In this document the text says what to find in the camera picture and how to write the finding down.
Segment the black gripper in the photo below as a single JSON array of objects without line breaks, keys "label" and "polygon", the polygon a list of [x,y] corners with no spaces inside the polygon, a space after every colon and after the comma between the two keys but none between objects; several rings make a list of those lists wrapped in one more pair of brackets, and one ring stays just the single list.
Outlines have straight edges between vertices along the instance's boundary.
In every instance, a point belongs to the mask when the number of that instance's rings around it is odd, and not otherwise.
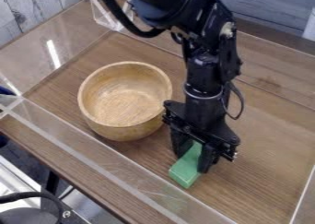
[{"label": "black gripper", "polygon": [[185,102],[167,100],[163,121],[169,127],[172,150],[180,158],[197,142],[197,172],[207,173],[221,158],[233,161],[240,138],[227,124],[229,92],[209,97],[185,94]]}]

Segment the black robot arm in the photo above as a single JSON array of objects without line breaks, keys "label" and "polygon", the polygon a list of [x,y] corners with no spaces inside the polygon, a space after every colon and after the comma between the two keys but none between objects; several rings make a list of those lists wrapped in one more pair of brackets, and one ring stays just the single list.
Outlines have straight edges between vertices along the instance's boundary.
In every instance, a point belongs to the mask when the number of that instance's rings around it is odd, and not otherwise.
[{"label": "black robot arm", "polygon": [[172,149],[181,157],[201,145],[196,170],[205,173],[220,159],[235,160],[240,138],[227,125],[231,95],[240,90],[232,80],[241,74],[235,17],[220,0],[132,0],[145,24],[168,30],[181,45],[187,77],[184,101],[164,102]]}]

